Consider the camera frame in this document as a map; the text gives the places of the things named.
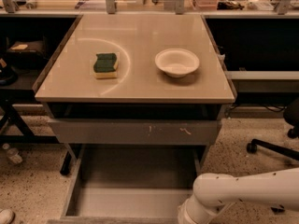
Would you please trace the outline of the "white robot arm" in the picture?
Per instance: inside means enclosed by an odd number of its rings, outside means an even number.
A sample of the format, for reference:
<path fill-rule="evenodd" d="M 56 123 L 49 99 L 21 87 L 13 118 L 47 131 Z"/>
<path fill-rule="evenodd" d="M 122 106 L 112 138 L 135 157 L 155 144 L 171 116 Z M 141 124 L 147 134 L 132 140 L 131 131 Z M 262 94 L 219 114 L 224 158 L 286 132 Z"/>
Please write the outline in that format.
<path fill-rule="evenodd" d="M 240 177 L 199 175 L 193 182 L 191 197 L 178 208 L 178 224 L 208 224 L 234 203 L 298 211 L 298 175 L 298 168 Z"/>

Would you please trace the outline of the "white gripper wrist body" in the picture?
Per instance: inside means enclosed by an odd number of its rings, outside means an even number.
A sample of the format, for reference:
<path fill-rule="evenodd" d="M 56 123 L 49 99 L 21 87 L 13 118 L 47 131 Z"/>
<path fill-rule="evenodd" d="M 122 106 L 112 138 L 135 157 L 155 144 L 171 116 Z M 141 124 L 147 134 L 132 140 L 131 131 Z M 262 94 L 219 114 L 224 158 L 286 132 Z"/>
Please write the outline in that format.
<path fill-rule="evenodd" d="M 215 207 L 205 206 L 192 195 L 178 207 L 178 224 L 209 224 L 231 206 L 231 203 Z"/>

